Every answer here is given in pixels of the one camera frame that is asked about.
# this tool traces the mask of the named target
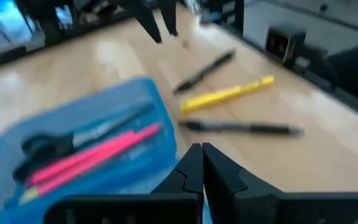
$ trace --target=scissor handle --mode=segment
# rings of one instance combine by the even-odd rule
[[[46,166],[56,159],[73,154],[73,135],[52,136],[37,134],[22,143],[27,160],[13,172],[13,178],[23,183],[35,170]]]
[[[22,150],[27,157],[33,158],[40,147],[48,144],[53,138],[48,134],[36,134],[22,143]]]

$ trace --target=blue tray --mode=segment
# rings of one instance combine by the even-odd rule
[[[156,136],[43,197],[23,205],[17,203],[25,188],[14,181],[12,171],[24,159],[20,145],[25,138],[39,132],[63,134],[84,126],[96,126],[110,119],[119,119],[148,102],[154,104],[153,109],[128,122],[113,135],[130,129],[137,131],[162,121],[164,129]],[[66,195],[116,194],[172,166],[176,161],[176,151],[172,122],[149,78],[131,80],[15,124],[0,137],[0,223],[41,223],[46,209]],[[160,181],[149,184],[149,188],[153,189]],[[136,193],[149,193],[149,188],[143,187]]]

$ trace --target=wooden tabletop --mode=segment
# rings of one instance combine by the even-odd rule
[[[218,26],[200,27],[185,8],[177,11],[179,38],[168,35],[155,13],[162,45],[131,20],[1,66],[0,134],[12,123],[138,75],[155,80],[174,123],[183,118],[180,103],[191,96],[274,75],[270,88],[187,117],[290,123],[305,129],[302,138],[176,128],[179,155],[194,142],[211,142],[282,190],[358,191],[357,113]],[[177,83],[232,48],[235,60],[189,93],[172,95]]]

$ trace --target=yellow pen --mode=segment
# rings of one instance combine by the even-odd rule
[[[244,86],[235,86],[232,88],[219,90],[214,93],[208,93],[205,95],[197,96],[186,102],[181,106],[182,113],[189,113],[190,111],[198,110],[207,106],[214,105],[226,101],[228,99],[243,95],[244,93],[250,93],[255,90],[259,90],[263,87],[270,86],[274,82],[273,76],[267,76],[261,80],[252,82]]]

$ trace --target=pink pen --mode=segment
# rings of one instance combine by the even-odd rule
[[[140,130],[138,133],[135,133],[132,139],[126,142],[121,142],[120,145],[116,145],[114,149],[108,151],[106,150],[103,153],[97,153],[96,155],[91,157],[91,159],[83,161],[75,165],[74,167],[69,168],[66,172],[57,175],[47,183],[42,184],[40,186],[32,187],[31,189],[26,191],[24,195],[21,197],[20,199],[21,203],[26,203],[29,200],[37,198],[41,195],[45,195],[55,190],[61,185],[81,175],[82,173],[96,167],[100,163],[106,162],[112,156],[115,156],[125,151],[126,149],[129,149],[130,147],[146,140],[147,138],[152,137],[153,135],[157,134],[160,131],[160,128],[161,125],[159,123],[152,124]]]
[[[110,150],[111,148],[115,148],[116,146],[120,145],[122,142],[126,142],[129,139],[134,137],[133,131],[128,131],[124,134],[121,134],[115,138],[112,138],[102,144],[92,147],[91,149],[85,150],[83,152],[79,152],[75,155],[70,157],[60,159],[59,161],[39,169],[35,171],[30,177],[25,180],[26,187],[31,187],[42,182],[45,182],[48,179],[51,179],[53,176],[67,170],[68,168],[78,164],[85,159],[94,156],[97,153],[103,152],[105,150]]]

